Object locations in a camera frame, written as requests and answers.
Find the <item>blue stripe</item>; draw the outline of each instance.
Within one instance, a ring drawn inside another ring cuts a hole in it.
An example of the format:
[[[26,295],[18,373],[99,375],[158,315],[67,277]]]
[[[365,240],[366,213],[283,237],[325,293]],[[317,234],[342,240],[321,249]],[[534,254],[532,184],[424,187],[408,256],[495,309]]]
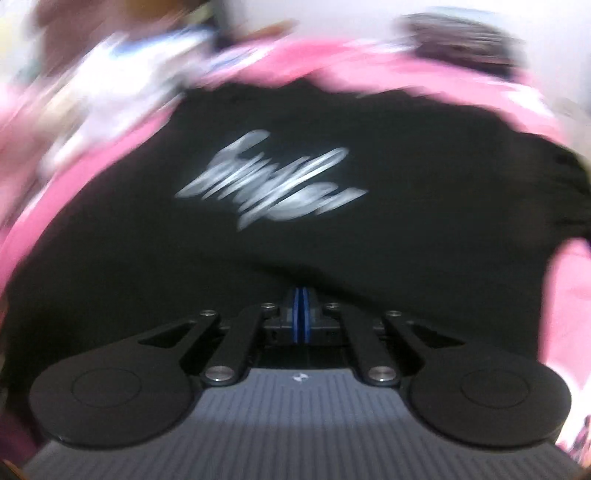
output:
[[[300,289],[295,290],[294,307],[291,314],[291,333],[293,335],[294,343],[298,343],[298,330],[300,318]]]
[[[302,289],[304,297],[304,343],[310,343],[310,302],[308,300],[308,289]]]

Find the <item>silver bolt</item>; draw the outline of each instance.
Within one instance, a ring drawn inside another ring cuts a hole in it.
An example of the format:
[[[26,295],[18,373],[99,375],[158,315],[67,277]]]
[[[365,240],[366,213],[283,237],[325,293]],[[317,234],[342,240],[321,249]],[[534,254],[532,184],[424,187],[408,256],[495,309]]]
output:
[[[368,376],[376,382],[391,382],[396,378],[396,372],[391,367],[372,367]]]
[[[226,382],[231,380],[234,377],[234,374],[234,370],[225,365],[209,367],[205,372],[205,376],[214,382]]]

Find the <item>white printed logo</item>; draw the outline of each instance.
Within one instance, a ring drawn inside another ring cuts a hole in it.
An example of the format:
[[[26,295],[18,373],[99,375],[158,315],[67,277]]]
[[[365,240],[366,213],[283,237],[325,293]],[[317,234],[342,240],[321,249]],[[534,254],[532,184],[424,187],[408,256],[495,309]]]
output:
[[[177,197],[193,197],[203,194],[206,199],[218,193],[223,199],[235,193],[234,203],[239,204],[238,229],[265,217],[274,221],[290,220],[309,213],[317,215],[334,210],[367,190],[348,188],[339,193],[338,186],[329,182],[312,183],[288,195],[296,187],[340,163],[349,153],[346,148],[335,148],[317,158],[301,157],[277,170],[276,164],[264,153],[244,159],[239,155],[269,137],[264,130],[254,130],[231,145],[221,149],[209,163],[207,170],[181,189]]]
[[[308,375],[306,375],[306,374],[302,374],[302,373],[300,373],[300,374],[298,374],[298,375],[294,375],[292,378],[293,378],[293,379],[294,379],[296,382],[298,382],[298,383],[304,383],[304,382],[305,382],[306,380],[308,380],[310,377],[309,377]]]

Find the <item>round black pad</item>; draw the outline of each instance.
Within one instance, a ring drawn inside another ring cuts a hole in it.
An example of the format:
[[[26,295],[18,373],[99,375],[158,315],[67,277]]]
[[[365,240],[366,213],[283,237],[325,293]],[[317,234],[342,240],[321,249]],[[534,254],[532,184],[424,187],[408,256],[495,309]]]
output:
[[[194,392],[174,355],[130,340],[49,367],[29,398],[50,436],[110,449],[164,433],[188,412]]]
[[[570,410],[569,389],[549,368],[467,345],[427,355],[409,399],[434,430],[488,448],[555,439]]]

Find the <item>gray ribbed surface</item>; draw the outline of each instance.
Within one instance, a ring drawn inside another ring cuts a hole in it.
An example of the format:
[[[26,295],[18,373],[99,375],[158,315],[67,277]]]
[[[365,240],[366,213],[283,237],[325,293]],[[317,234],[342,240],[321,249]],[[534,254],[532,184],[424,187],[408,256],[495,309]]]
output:
[[[542,445],[486,453],[414,420],[394,390],[347,370],[252,370],[206,391],[192,415],[142,446],[85,452],[50,443],[31,480],[564,480],[578,467]]]

